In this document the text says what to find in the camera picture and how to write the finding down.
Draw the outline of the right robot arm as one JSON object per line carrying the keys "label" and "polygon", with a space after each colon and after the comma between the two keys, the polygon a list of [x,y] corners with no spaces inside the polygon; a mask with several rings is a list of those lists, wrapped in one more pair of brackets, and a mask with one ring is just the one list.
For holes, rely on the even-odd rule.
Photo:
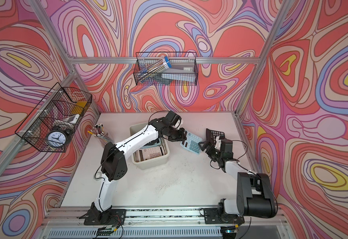
{"label": "right robot arm", "polygon": [[218,169],[232,176],[237,183],[233,199],[222,199],[219,203],[219,214],[250,216],[270,219],[276,216],[278,205],[270,185],[269,176],[255,173],[243,167],[234,158],[233,141],[220,140],[216,146],[210,141],[200,142],[199,147],[218,164]]}

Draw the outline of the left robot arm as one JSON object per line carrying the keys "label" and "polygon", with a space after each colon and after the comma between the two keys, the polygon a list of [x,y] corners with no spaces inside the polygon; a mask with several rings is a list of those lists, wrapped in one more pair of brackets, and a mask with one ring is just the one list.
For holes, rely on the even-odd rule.
{"label": "left robot arm", "polygon": [[107,143],[100,166],[93,175],[94,180],[101,182],[93,208],[104,214],[112,207],[118,180],[128,171],[126,160],[140,148],[158,138],[165,138],[171,142],[186,140],[185,129],[181,124],[182,118],[179,115],[168,112],[165,117],[148,121],[146,126],[129,138],[118,143]]}

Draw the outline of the black calculator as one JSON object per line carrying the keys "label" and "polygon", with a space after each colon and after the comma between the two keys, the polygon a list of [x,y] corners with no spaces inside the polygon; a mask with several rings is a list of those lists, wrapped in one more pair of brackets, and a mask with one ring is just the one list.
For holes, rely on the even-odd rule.
{"label": "black calculator", "polygon": [[225,134],[222,131],[216,131],[211,129],[206,129],[206,143],[207,146],[215,146],[216,148],[220,148],[221,141],[225,139]]}

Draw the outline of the white plastic storage box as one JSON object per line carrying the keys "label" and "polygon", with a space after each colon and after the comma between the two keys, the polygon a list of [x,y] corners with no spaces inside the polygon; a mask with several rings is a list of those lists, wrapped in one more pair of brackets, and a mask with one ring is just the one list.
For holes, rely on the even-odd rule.
{"label": "white plastic storage box", "polygon": [[169,161],[168,141],[162,138],[154,144],[143,146],[131,156],[132,163],[141,170],[161,166]]}

